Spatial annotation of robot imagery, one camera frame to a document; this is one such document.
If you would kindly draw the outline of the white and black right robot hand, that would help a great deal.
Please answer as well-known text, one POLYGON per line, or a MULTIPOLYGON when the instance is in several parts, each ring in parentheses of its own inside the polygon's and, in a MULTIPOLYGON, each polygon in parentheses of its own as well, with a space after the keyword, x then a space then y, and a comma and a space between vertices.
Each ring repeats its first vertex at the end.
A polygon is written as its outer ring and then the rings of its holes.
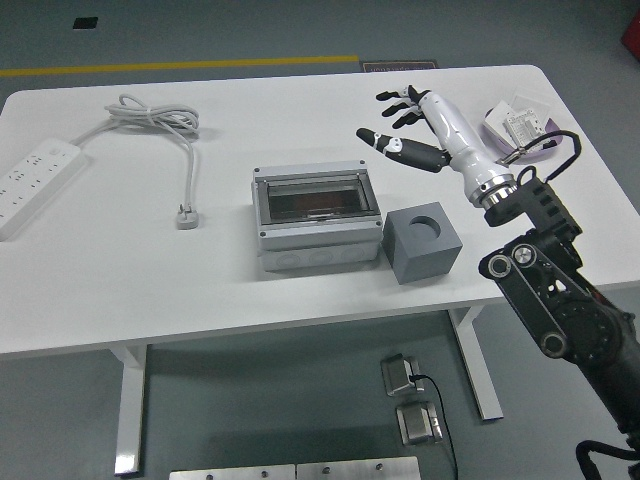
POLYGON ((464 193, 476 206, 491 195, 505 197, 515 190, 516 182, 512 173, 493 160, 477 132, 454 104, 431 90, 419 92, 413 86, 377 95, 380 101, 390 98, 398 101, 387 108, 383 115, 390 117, 398 112, 403 113, 394 122, 395 129, 423 119, 440 146, 436 148, 360 128, 356 135, 366 144, 397 163, 423 171, 438 173, 443 167, 450 166, 463 176, 464 193))

